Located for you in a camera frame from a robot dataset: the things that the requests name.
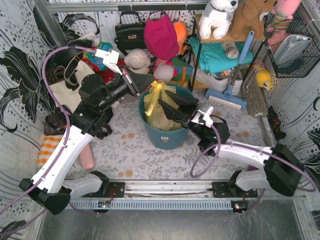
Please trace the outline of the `yellow plastic trash bag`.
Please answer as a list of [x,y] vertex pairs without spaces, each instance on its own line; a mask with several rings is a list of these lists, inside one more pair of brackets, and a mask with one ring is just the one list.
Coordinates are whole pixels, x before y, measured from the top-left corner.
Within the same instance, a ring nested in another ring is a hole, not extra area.
[[169,86],[163,81],[154,81],[149,88],[149,93],[144,97],[144,108],[146,115],[146,122],[149,126],[160,131],[175,131],[182,128],[180,123],[167,119],[162,106],[158,100],[162,100],[175,109],[178,105],[166,93],[168,90],[176,94],[176,87]]

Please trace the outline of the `teal plastic trash bin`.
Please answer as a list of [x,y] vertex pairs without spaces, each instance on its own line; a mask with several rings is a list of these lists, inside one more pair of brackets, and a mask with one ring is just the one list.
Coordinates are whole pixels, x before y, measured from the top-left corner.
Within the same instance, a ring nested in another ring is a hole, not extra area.
[[[169,83],[167,85],[175,87],[176,94],[178,95],[194,98],[193,94],[183,86],[172,84],[172,83]],[[156,148],[159,148],[162,150],[173,150],[180,147],[187,138],[188,129],[182,127],[178,130],[163,131],[163,130],[155,129],[147,124],[147,118],[146,118],[145,107],[144,107],[144,97],[148,93],[149,93],[149,90],[146,93],[144,93],[141,99],[139,100],[138,114],[145,125],[145,129],[146,129],[149,140]]]

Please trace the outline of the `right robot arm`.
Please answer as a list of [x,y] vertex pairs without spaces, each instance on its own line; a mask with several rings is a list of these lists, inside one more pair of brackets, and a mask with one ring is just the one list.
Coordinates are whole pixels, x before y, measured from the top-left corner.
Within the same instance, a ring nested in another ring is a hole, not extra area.
[[243,197],[253,189],[272,189],[283,196],[294,195],[305,170],[286,146],[259,147],[232,141],[226,121],[213,121],[212,105],[170,91],[166,94],[172,104],[162,99],[157,101],[166,118],[191,130],[199,138],[198,147],[203,154],[254,167],[250,171],[235,171],[227,186],[214,190],[215,194]]

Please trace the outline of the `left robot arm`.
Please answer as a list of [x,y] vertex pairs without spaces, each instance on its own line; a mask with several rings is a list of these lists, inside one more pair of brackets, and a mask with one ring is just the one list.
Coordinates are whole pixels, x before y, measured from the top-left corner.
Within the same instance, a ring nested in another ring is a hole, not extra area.
[[78,90],[80,104],[67,119],[61,141],[43,167],[32,178],[22,179],[19,188],[53,215],[60,214],[73,199],[109,194],[110,180],[99,171],[74,180],[65,177],[80,152],[110,119],[112,104],[127,94],[139,96],[154,81],[151,74],[135,73],[126,67],[107,84],[95,73],[84,77]]

